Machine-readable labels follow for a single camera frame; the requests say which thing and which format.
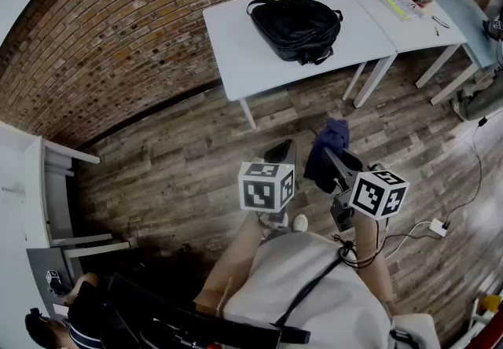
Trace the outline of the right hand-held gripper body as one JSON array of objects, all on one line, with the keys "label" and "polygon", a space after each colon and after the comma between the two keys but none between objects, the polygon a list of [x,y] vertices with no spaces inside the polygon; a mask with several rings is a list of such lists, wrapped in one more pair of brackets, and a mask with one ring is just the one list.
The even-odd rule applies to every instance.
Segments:
[{"label": "right hand-held gripper body", "polygon": [[379,221],[397,215],[409,183],[393,171],[351,171],[338,179],[341,192],[334,196],[331,214],[339,231],[353,228],[356,211]]}]

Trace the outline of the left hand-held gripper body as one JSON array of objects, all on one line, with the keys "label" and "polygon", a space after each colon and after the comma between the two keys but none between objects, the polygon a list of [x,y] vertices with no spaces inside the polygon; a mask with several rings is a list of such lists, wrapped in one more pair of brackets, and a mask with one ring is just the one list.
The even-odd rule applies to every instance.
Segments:
[{"label": "left hand-held gripper body", "polygon": [[238,175],[240,208],[254,212],[273,234],[289,233],[286,206],[295,195],[295,165],[243,162]]}]

